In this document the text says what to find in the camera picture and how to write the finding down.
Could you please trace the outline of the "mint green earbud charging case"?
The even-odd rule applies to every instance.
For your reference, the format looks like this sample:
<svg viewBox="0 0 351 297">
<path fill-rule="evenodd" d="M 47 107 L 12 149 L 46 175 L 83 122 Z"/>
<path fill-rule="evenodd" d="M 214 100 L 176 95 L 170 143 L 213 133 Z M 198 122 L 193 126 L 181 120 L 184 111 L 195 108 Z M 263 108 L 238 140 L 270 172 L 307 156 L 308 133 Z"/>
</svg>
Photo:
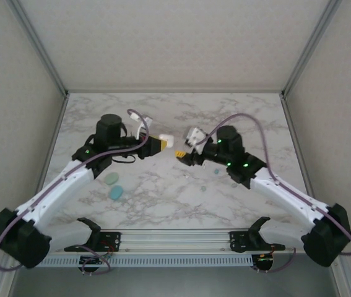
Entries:
<svg viewBox="0 0 351 297">
<path fill-rule="evenodd" d="M 112 172 L 112 173 L 108 173 L 105 177 L 104 177 L 104 183 L 108 186 L 114 185 L 118 182 L 119 180 L 119 174 Z"/>
</svg>

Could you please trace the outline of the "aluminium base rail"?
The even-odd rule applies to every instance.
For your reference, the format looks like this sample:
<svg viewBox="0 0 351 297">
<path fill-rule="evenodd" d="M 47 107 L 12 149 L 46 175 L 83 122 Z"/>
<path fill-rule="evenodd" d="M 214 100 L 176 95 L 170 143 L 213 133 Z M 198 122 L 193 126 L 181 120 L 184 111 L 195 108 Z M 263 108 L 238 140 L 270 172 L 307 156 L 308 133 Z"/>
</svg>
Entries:
<svg viewBox="0 0 351 297">
<path fill-rule="evenodd" d="M 120 232 L 121 243 L 118 252 L 134 254 L 159 253 L 217 253 L 233 252 L 230 249 L 231 231 L 247 231 L 246 229 L 180 229 L 180 230 L 102 230 L 107 232 Z M 265 242 L 269 244 L 282 244 L 285 250 L 301 249 L 301 242 L 297 239 L 286 238 L 283 234 L 274 239 L 267 235 Z M 260 253 L 270 251 L 246 251 Z"/>
</svg>

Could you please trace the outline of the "aluminium back edge rail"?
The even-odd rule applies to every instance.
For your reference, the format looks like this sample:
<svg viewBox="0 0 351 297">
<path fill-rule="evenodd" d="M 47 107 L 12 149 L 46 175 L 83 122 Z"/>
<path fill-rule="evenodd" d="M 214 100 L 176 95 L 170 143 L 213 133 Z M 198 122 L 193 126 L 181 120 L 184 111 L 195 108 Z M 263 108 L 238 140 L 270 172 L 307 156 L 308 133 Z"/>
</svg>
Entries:
<svg viewBox="0 0 351 297">
<path fill-rule="evenodd" d="M 241 89 L 241 88 L 103 88 L 69 89 L 68 93 L 282 93 L 281 89 Z"/>
</svg>

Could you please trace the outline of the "aluminium frame leg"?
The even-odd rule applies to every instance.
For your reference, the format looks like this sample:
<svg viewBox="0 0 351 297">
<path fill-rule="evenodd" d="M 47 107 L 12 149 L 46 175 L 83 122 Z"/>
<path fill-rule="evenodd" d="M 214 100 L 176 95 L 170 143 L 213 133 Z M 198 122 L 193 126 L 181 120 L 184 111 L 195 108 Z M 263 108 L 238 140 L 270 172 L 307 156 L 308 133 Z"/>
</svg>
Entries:
<svg viewBox="0 0 351 297">
<path fill-rule="evenodd" d="M 339 297 L 351 297 L 351 271 L 348 266 L 336 262 L 331 269 Z"/>
<path fill-rule="evenodd" d="M 16 271 L 0 272 L 0 297 L 9 297 Z"/>
</svg>

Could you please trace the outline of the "white earbud charging case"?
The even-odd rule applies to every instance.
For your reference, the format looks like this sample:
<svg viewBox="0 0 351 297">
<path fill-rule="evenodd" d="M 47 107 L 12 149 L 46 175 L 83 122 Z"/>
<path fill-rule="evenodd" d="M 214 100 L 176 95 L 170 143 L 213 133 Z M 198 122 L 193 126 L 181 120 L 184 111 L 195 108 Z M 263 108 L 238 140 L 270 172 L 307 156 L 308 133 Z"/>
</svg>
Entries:
<svg viewBox="0 0 351 297">
<path fill-rule="evenodd" d="M 165 144 L 166 148 L 172 148 L 174 146 L 175 138 L 170 134 L 160 134 L 159 139 Z"/>
</svg>

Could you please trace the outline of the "blue earbud charging case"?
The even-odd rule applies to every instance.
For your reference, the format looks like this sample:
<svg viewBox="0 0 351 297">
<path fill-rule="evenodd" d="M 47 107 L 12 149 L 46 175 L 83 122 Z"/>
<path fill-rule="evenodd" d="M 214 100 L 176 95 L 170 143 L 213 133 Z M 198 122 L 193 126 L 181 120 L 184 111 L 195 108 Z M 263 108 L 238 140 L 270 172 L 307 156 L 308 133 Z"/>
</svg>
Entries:
<svg viewBox="0 0 351 297">
<path fill-rule="evenodd" d="M 121 196 L 123 195 L 123 192 L 124 192 L 124 189 L 122 186 L 115 185 L 110 189 L 108 197 L 113 201 L 117 201 L 121 198 Z"/>
</svg>

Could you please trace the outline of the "aluminium frame post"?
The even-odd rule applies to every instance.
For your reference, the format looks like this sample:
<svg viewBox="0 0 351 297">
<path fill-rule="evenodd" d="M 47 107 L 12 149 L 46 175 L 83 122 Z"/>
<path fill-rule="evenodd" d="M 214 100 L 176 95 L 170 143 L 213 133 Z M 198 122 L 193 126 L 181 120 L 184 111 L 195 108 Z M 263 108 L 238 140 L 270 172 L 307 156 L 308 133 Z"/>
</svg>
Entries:
<svg viewBox="0 0 351 297">
<path fill-rule="evenodd" d="M 43 43 L 40 40 L 29 16 L 27 15 L 20 0 L 5 0 L 13 15 L 20 24 L 22 30 L 26 34 L 32 48 L 35 50 L 38 58 L 40 59 L 43 67 L 46 69 L 48 75 L 53 81 L 55 87 L 63 98 L 67 98 L 68 91 L 64 86 L 51 58 L 49 57 Z"/>
<path fill-rule="evenodd" d="M 321 38 L 323 37 L 327 27 L 331 23 L 332 18 L 337 12 L 340 4 L 343 0 L 328 0 L 322 14 L 320 15 L 314 29 L 308 38 L 305 47 L 303 48 L 301 55 L 299 56 L 295 67 L 291 71 L 289 78 L 287 79 L 281 94 L 285 98 L 292 91 L 296 83 L 298 82 L 301 74 L 311 59 L 315 49 L 317 48 Z"/>
</svg>

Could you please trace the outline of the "small electronics board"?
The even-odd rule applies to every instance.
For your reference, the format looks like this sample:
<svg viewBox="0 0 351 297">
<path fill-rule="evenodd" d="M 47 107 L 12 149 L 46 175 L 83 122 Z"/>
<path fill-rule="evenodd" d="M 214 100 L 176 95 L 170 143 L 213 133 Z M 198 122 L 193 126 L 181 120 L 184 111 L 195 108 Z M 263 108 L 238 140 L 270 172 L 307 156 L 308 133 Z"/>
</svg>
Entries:
<svg viewBox="0 0 351 297">
<path fill-rule="evenodd" d="M 251 268 L 257 273 L 268 273 L 273 266 L 274 258 L 272 253 L 253 254 L 253 265 Z"/>
<path fill-rule="evenodd" d="M 106 269 L 101 269 L 100 267 L 87 267 L 92 264 L 105 264 Z M 83 261 L 82 266 L 79 268 L 83 275 L 103 275 L 110 272 L 111 267 L 108 259 L 105 256 L 92 256 L 88 257 Z"/>
</svg>

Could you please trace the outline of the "aluminium side edge rail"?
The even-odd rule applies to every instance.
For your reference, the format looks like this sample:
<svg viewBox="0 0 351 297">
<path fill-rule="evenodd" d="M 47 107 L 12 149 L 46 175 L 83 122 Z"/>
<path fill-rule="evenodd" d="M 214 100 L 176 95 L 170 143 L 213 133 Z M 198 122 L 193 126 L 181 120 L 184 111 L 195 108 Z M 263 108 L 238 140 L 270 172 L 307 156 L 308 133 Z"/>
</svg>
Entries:
<svg viewBox="0 0 351 297">
<path fill-rule="evenodd" d="M 283 111 L 284 111 L 284 115 L 285 115 L 285 118 L 286 118 L 286 122 L 287 122 L 287 125 L 288 125 L 288 128 L 289 128 L 289 131 L 290 131 L 290 135 L 291 135 L 291 138 L 292 138 L 293 146 L 295 148 L 295 152 L 296 152 L 296 155 L 297 155 L 297 160 L 298 160 L 298 163 L 299 163 L 299 166 L 300 166 L 301 175 L 303 177 L 303 182 L 305 184 L 305 188 L 306 188 L 307 194 L 309 194 L 310 196 L 314 197 L 314 190 L 313 190 L 312 183 L 311 183 L 311 180 L 310 180 L 310 176 L 309 176 L 309 173 L 308 173 L 308 170 L 307 170 L 307 167 L 306 167 L 305 159 L 304 159 L 303 153 L 301 151 L 301 145 L 300 145 L 300 142 L 298 140 L 297 131 L 295 129 L 295 125 L 293 123 L 293 120 L 292 120 L 292 117 L 291 117 L 291 114 L 290 114 L 290 110 L 289 110 L 289 107 L 288 107 L 288 103 L 286 101 L 286 97 L 285 97 L 285 95 L 283 93 L 280 93 L 279 96 L 280 96 L 280 101 L 281 101 L 282 108 L 283 108 Z"/>
<path fill-rule="evenodd" d="M 37 186 L 35 188 L 35 194 L 39 193 L 43 189 L 46 175 L 48 172 L 48 168 L 50 165 L 51 157 L 52 157 L 53 152 L 54 152 L 56 139 L 58 138 L 59 130 L 60 130 L 62 122 L 63 122 L 63 118 L 64 118 L 64 114 L 66 112 L 68 101 L 69 101 L 69 93 L 66 93 L 66 96 L 64 97 L 63 103 L 61 105 L 61 109 L 60 109 L 58 118 L 56 120 L 54 132 L 53 132 L 53 135 L 52 135 L 51 140 L 50 140 L 50 144 L 49 144 L 48 151 L 47 151 L 47 154 L 45 157 L 45 161 L 43 163 L 43 168 L 42 168 L 42 171 L 40 173 Z"/>
</svg>

